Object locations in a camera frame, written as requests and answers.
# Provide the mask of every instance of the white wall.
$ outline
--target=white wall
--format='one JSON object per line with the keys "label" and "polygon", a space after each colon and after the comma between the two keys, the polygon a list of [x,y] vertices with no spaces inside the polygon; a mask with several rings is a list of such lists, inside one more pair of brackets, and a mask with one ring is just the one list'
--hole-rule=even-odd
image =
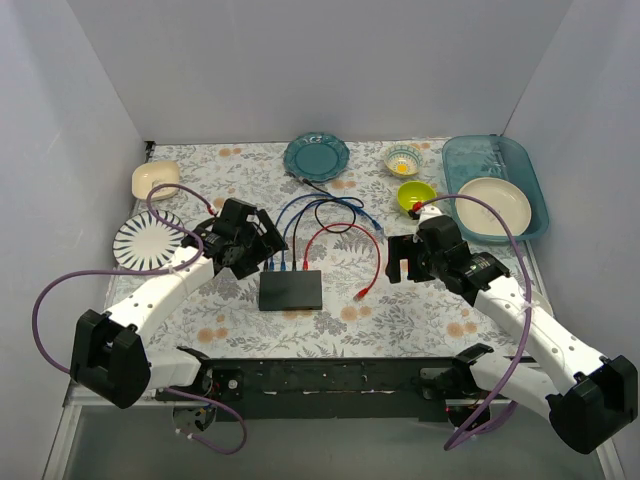
{"label": "white wall", "polygon": [[[535,244],[558,318],[640,366],[640,4],[574,0],[506,135],[531,155],[551,214]],[[640,472],[640,421],[615,437]]]}
{"label": "white wall", "polygon": [[69,0],[142,137],[501,133],[571,0]]}
{"label": "white wall", "polygon": [[[31,307],[56,276],[110,267],[143,144],[64,0],[0,2],[0,478],[37,479],[69,378],[40,357]],[[107,279],[54,291],[43,340],[69,363],[77,318]]]}

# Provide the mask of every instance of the round plate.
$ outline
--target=round plate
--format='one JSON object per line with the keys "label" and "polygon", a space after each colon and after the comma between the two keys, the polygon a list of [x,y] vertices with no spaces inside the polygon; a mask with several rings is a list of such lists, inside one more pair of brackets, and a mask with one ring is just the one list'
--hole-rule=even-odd
{"label": "round plate", "polygon": [[[504,219],[513,235],[521,235],[531,222],[531,205],[514,184],[492,177],[476,178],[458,192],[491,205]],[[477,203],[456,199],[456,210],[466,228],[481,235],[500,235],[505,232],[493,214]]]}
{"label": "round plate", "polygon": [[347,166],[349,149],[328,133],[307,133],[296,138],[284,152],[284,168],[312,182],[337,177]]}
{"label": "round plate", "polygon": [[[173,213],[158,210],[165,220],[182,225]],[[184,234],[160,223],[149,211],[139,213],[125,222],[113,240],[116,261],[128,270],[144,272],[161,267],[180,246]]]}

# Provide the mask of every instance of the patterned bowl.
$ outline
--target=patterned bowl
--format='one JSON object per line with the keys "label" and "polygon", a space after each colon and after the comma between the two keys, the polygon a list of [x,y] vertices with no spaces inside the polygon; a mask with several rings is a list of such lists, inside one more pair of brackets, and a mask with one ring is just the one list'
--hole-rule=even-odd
{"label": "patterned bowl", "polygon": [[411,145],[393,145],[384,153],[384,164],[396,177],[411,177],[420,171],[422,153]]}

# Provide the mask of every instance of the beige bowl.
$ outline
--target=beige bowl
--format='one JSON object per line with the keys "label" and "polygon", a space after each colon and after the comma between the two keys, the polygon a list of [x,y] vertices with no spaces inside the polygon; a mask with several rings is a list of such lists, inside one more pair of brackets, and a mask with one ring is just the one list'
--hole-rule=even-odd
{"label": "beige bowl", "polygon": [[[163,183],[180,183],[180,167],[176,162],[150,162],[140,165],[131,177],[131,192],[140,200],[146,200],[153,187]],[[175,187],[163,188],[153,194],[153,200],[163,200],[178,192]]]}

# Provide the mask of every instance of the gray floor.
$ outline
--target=gray floor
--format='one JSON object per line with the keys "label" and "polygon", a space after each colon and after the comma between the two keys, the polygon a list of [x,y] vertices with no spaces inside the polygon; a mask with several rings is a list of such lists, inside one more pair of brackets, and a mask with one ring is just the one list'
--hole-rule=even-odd
{"label": "gray floor", "polygon": [[[445,424],[411,419],[259,420],[249,442],[224,457],[174,432],[171,409],[84,407],[65,478],[98,479],[602,479],[595,454],[566,447],[548,423],[520,408],[501,430],[452,452]],[[207,436],[234,444],[235,424]]]}

